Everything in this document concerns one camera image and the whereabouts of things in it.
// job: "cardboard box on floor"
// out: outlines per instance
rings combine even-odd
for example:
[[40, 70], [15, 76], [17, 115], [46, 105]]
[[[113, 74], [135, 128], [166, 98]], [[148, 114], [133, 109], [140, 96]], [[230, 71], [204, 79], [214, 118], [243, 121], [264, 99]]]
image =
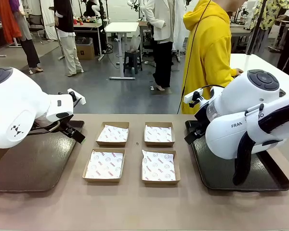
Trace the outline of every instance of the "cardboard box on floor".
[[143, 179], [143, 171], [142, 171], [143, 168], [141, 166], [141, 179], [142, 179], [143, 183], [145, 183], [145, 184], [178, 184], [179, 183], [179, 181], [181, 180], [180, 168], [179, 168], [179, 158], [178, 158], [177, 152], [175, 150], [145, 150], [144, 149], [144, 151], [152, 152], [152, 153], [173, 154], [173, 165], [174, 165], [175, 179], [176, 180], [172, 180], [172, 181], [144, 180]]
[[90, 45], [76, 44], [77, 56], [80, 60], [90, 60], [94, 59], [94, 46], [93, 43]]
[[117, 128], [125, 128], [125, 129], [128, 129], [130, 132], [130, 123], [129, 122], [103, 122], [100, 129], [97, 132], [96, 139], [95, 139], [95, 142], [97, 142], [98, 145], [100, 146], [125, 147], [127, 140], [125, 142], [104, 142], [104, 141], [97, 140], [100, 134], [102, 133], [105, 125], [109, 125], [109, 126], [113, 126]]
[[144, 125], [144, 128], [146, 126], [149, 127], [158, 127], [158, 128], [171, 128], [171, 139], [172, 142], [150, 142], [150, 141], [145, 141], [145, 129], [144, 129], [144, 142], [146, 146], [150, 147], [172, 147], [174, 142], [175, 142], [175, 137], [174, 137], [174, 130], [173, 130], [173, 125], [171, 122], [146, 122]]
[[[121, 166], [121, 173], [120, 173], [120, 178], [119, 179], [92, 179], [92, 178], [86, 178], [86, 173], [87, 173], [87, 167], [91, 158], [92, 152], [105, 152], [105, 153], [122, 153], [123, 154], [123, 159], [122, 159], [122, 166]], [[83, 171], [82, 178], [84, 178], [87, 182], [120, 182], [120, 179], [122, 177], [122, 172], [123, 172], [123, 166], [124, 166], [124, 159], [125, 159], [125, 150], [124, 149], [114, 149], [114, 148], [94, 148], [90, 153], [89, 159], [87, 161], [86, 167]]]

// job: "stool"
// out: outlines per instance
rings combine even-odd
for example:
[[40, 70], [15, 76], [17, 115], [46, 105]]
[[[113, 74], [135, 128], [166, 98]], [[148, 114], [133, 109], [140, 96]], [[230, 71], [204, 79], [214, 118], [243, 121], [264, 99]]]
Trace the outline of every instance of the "stool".
[[129, 52], [126, 51], [124, 54], [124, 68], [123, 72], [125, 73], [125, 69], [131, 70], [132, 67], [135, 69], [135, 74], [138, 74], [138, 66], [140, 66], [140, 70], [143, 70], [143, 64], [140, 56], [140, 51], [137, 52]]

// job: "red clothing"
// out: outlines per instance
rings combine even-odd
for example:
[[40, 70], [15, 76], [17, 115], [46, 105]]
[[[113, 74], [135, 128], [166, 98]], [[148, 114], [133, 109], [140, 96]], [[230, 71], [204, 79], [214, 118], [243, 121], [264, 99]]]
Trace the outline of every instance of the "red clothing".
[[0, 17], [5, 40], [8, 43], [13, 43], [13, 38], [21, 37], [21, 32], [15, 21], [9, 0], [0, 0]]

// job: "white coat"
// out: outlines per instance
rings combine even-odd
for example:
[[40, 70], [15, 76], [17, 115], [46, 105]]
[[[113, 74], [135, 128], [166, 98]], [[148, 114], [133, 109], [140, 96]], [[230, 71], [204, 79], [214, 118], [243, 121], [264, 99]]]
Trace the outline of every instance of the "white coat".
[[[145, 12], [147, 21], [154, 27], [154, 40], [168, 39], [171, 35], [168, 0], [148, 0], [145, 4]], [[185, 39], [183, 23], [185, 7], [183, 0], [175, 0], [174, 12], [173, 50], [181, 50]]]

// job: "hoodie sleeve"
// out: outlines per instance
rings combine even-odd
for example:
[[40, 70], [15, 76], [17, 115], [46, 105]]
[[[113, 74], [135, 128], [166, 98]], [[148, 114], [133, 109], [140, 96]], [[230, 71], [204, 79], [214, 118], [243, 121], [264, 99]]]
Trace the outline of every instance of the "hoodie sleeve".
[[231, 50], [230, 37], [222, 37], [212, 43], [205, 53], [204, 67], [208, 84], [227, 86], [236, 74], [235, 69], [229, 66]]
[[156, 26], [157, 28], [162, 29], [165, 21], [155, 18], [153, 13], [155, 8], [155, 1], [156, 0], [147, 1], [147, 3], [145, 4], [145, 16], [150, 24]]

